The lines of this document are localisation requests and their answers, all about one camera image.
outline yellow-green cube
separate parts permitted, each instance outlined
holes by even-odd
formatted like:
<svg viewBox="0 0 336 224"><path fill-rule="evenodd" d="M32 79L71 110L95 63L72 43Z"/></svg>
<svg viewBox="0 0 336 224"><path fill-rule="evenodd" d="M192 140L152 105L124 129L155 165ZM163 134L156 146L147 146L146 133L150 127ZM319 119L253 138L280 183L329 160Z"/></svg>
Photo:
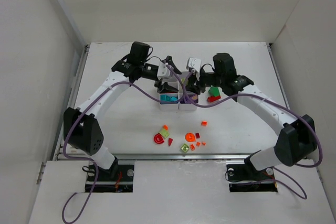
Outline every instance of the yellow-green cube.
<svg viewBox="0 0 336 224"><path fill-rule="evenodd" d="M169 131L167 131L166 129L162 128L159 133L161 134L161 136L163 136L163 138L167 138L169 137Z"/></svg>
<svg viewBox="0 0 336 224"><path fill-rule="evenodd" d="M184 153L186 153L187 151L189 151L189 148L190 148L189 145L182 144L181 151L184 152Z"/></svg>

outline green block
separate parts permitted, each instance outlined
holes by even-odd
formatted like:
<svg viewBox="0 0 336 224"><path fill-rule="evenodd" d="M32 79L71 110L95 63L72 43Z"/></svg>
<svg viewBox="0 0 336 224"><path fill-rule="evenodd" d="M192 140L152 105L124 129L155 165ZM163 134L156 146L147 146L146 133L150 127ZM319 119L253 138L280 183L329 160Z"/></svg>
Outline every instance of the green block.
<svg viewBox="0 0 336 224"><path fill-rule="evenodd" d="M213 97L218 97L220 96L221 93L219 92L218 87L211 87L209 89L209 94L212 95Z"/></svg>
<svg viewBox="0 0 336 224"><path fill-rule="evenodd" d="M182 144L182 146L181 146L181 151L182 152L184 152L184 153L187 153L188 151L189 151L189 145L187 145L187 144Z"/></svg>
<svg viewBox="0 0 336 224"><path fill-rule="evenodd" d="M167 131L166 129L162 128L159 133L161 134L161 136L163 136L163 138L167 138L169 136L169 131Z"/></svg>

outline small red piece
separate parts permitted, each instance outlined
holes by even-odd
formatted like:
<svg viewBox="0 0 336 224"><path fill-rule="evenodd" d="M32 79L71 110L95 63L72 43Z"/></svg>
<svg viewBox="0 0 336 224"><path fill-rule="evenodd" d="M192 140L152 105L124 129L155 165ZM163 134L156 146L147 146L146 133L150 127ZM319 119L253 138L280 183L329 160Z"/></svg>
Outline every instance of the small red piece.
<svg viewBox="0 0 336 224"><path fill-rule="evenodd" d="M214 101L219 100L220 98L221 98L220 95L217 96L217 97L213 97L213 96L211 96L211 97L208 97L206 100L207 100L208 102L214 102Z"/></svg>
<svg viewBox="0 0 336 224"><path fill-rule="evenodd" d="M172 138L168 138L168 146L171 146L173 143L173 139Z"/></svg>
<svg viewBox="0 0 336 224"><path fill-rule="evenodd" d="M164 143L163 137L161 136L160 133L158 133L157 135L154 136L154 142L155 142L155 144L163 144Z"/></svg>

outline blue object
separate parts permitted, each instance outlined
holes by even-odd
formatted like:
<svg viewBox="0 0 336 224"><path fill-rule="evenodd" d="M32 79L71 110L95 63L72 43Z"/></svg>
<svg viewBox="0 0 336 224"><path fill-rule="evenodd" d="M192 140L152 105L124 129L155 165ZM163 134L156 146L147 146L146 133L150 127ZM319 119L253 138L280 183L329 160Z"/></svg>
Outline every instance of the blue object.
<svg viewBox="0 0 336 224"><path fill-rule="evenodd" d="M165 102L166 101L166 97L167 96L165 94L162 94L162 95L160 95L160 100Z"/></svg>

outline orange block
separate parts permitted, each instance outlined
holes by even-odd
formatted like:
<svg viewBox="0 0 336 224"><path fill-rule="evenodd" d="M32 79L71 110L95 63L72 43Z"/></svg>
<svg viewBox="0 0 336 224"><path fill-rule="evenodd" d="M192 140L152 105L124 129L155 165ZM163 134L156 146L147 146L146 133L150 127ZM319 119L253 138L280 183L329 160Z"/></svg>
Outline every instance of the orange block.
<svg viewBox="0 0 336 224"><path fill-rule="evenodd" d="M191 132L185 134L185 139L187 142L196 142L196 136Z"/></svg>

